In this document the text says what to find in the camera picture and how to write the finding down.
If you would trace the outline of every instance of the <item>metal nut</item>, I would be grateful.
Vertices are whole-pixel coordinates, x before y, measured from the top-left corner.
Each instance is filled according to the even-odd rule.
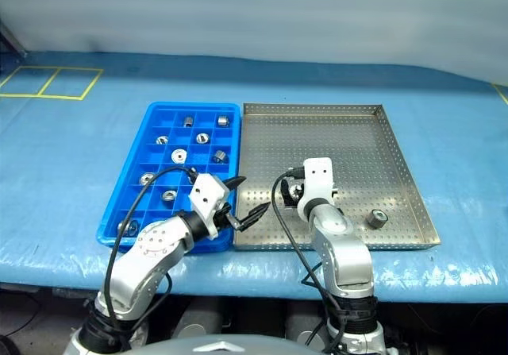
[[[171,153],[173,163],[182,164],[185,163],[185,159],[187,159],[187,151],[184,149],[176,149]]]
[[[165,145],[169,142],[169,137],[166,135],[161,135],[160,137],[157,137],[156,143],[158,145]]]
[[[117,228],[117,234],[120,233],[120,228],[121,228],[121,225],[123,224],[123,220],[121,222],[118,223],[118,228]],[[125,227],[125,230],[124,230],[124,234],[123,236],[129,236],[129,237],[134,237],[137,235],[137,232],[139,231],[140,229],[140,223],[137,221],[137,220],[131,220],[127,226]]]
[[[163,194],[160,196],[163,202],[172,202],[176,199],[176,191],[169,190],[163,192]]]
[[[207,133],[200,133],[196,136],[196,142],[198,142],[200,145],[204,145],[210,142],[210,135]]]
[[[228,161],[228,156],[226,155],[225,152],[223,152],[222,150],[217,150],[214,154],[214,156],[212,156],[212,160],[215,162],[215,163],[227,163]]]
[[[388,221],[388,216],[382,210],[371,210],[366,217],[368,225],[372,228],[381,228]]]
[[[147,183],[155,176],[153,172],[146,172],[140,177],[140,184],[146,186]]]
[[[185,117],[185,119],[183,120],[183,127],[192,127],[193,124],[194,118],[191,117],[190,115],[188,117]]]
[[[217,124],[220,126],[220,127],[227,127],[229,126],[229,118],[227,115],[219,115],[217,117]]]

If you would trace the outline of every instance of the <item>perforated metal sheet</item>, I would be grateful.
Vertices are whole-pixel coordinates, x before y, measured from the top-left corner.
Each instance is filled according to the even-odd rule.
[[[289,167],[320,156],[333,162],[336,206],[369,248],[424,249],[440,243],[381,105],[245,104],[240,174],[247,182],[239,189],[237,214],[245,216],[269,201],[274,180]],[[308,249],[307,224],[296,210],[283,209],[279,192],[276,198],[295,240]],[[389,218],[378,230],[364,222],[375,208]],[[290,247],[273,209],[237,233],[234,243],[238,249]]]

